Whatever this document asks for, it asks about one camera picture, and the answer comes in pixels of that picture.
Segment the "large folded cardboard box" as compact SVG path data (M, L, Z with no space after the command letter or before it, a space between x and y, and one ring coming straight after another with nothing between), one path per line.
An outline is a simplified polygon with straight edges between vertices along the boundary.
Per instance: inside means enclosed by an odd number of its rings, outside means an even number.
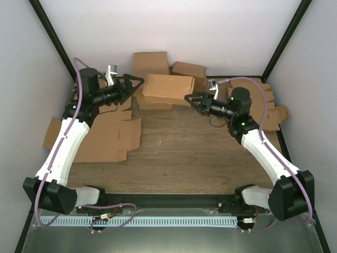
M148 74L169 75L167 52L133 53L132 74L145 80Z

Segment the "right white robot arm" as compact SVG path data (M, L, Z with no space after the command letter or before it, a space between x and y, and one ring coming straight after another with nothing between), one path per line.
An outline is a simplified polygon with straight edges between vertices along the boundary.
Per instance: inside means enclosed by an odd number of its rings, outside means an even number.
M250 116L250 93L243 87L235 88L228 101L222 102L207 92L185 96L199 114L227 119L229 133L247 149L266 171L273 187L260 188L250 184L238 188L234 206L247 212L252 206L271 211L279 221L307 212L312 219L314 177L290 163L268 140L260 126Z

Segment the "stack of flat cardboard blanks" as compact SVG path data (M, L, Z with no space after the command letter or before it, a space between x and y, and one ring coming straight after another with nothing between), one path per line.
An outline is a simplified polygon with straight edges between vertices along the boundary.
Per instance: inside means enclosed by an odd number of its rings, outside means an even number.
M266 116L263 121L262 129L264 131L278 131L280 129L279 124L288 119L288 110L284 105L276 106L274 103L274 93L271 90L271 86L267 83L262 83L258 78L253 78L263 90L266 99ZM252 100L250 115L258 123L261 123L263 112L264 112L264 102L258 87L250 80L239 79L233 80L229 84L227 97L231 96L231 93L236 87L244 87L248 89L250 93L250 98Z

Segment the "left black frame post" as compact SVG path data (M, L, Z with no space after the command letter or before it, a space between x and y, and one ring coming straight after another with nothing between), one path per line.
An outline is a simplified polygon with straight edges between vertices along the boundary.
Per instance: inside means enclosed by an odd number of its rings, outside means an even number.
M59 57L61 58L64 66L66 67L69 75L71 76L72 80L75 81L76 79L76 72L74 69L74 66L65 50L63 47L56 31L53 28L53 25L51 21L49 20L42 4L40 3L39 0L28 0L30 3L31 7L33 8L37 18L39 19L41 25L43 26L46 34L48 35L49 39L51 40L54 48L56 49Z

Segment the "small cardboard box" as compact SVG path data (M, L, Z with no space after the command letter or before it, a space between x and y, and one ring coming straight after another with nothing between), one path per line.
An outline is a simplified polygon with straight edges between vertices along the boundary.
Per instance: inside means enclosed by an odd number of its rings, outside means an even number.
M148 74L143 96L150 103L166 103L190 107L184 97L193 93L195 78L192 76Z
M202 93L205 91L204 83L195 83L193 93Z
M206 67L191 63L176 61L172 67L173 75L192 76L198 85L203 85L206 77Z

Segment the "black frame post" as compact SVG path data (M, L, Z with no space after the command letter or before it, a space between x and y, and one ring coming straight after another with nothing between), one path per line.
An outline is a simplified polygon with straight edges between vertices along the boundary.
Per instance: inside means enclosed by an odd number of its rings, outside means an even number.
M61 58L64 66L66 67L69 75L71 76L72 80L75 81L76 79L76 72L74 69L74 66L65 50L63 47L56 31L53 28L53 25L51 21L49 20L42 4L40 3L39 0L28 0L30 3L31 7L33 8L37 18L39 19L41 25L43 26L46 34L48 35L49 39L51 40L54 48L56 49L59 57Z
M272 54L264 72L261 75L261 81L266 82L274 70L277 62L279 61L281 55L286 49L290 39L292 38L294 32L296 31L298 25L300 24L302 18L304 17L306 11L311 5L312 0L301 0L295 13L293 14L285 32L283 33L274 53Z

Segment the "large flat cardboard sheet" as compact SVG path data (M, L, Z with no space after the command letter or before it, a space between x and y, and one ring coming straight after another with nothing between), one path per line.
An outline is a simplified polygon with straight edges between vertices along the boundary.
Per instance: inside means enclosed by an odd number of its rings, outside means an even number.
M142 119L132 119L131 107L131 97L123 105L100 107L74 162L120 162L127 159L128 151L139 148Z

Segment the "right black frame post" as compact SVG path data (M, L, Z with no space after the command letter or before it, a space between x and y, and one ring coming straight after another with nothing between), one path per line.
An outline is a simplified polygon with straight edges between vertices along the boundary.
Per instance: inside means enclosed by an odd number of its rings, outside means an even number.
M286 49L290 39L292 38L294 32L296 31L298 25L300 24L302 18L304 17L306 11L311 5L312 0L301 0L295 13L293 14L285 32L283 33L274 53L272 54L264 72L261 75L261 81L266 82L274 70L277 62L279 61L281 55Z

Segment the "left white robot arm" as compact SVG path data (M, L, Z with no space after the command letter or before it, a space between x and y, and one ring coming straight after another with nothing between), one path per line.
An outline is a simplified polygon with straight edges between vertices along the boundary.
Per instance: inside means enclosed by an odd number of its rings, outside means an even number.
M67 215L74 208L88 206L97 213L107 208L108 200L94 187L68 188L68 175L85 136L89 133L100 107L122 105L144 83L141 77L124 74L112 77L86 67L77 71L77 98L70 100L63 113L61 129L42 167L35 177L27 177L23 189L35 213L40 209Z

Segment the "small folded cardboard box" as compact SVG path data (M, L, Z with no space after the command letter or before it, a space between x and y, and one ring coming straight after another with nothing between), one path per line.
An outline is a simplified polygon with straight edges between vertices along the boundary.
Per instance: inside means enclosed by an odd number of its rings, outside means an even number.
M176 61L172 67L173 75L192 76L198 85L203 85L206 77L206 67L191 63Z

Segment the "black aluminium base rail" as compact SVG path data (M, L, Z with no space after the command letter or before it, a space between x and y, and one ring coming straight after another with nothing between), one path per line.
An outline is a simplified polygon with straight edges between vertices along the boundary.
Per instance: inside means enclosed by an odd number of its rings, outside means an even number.
M215 209L219 213L250 215L255 207L239 205L234 194L122 194L103 193L99 203L133 203L138 209Z

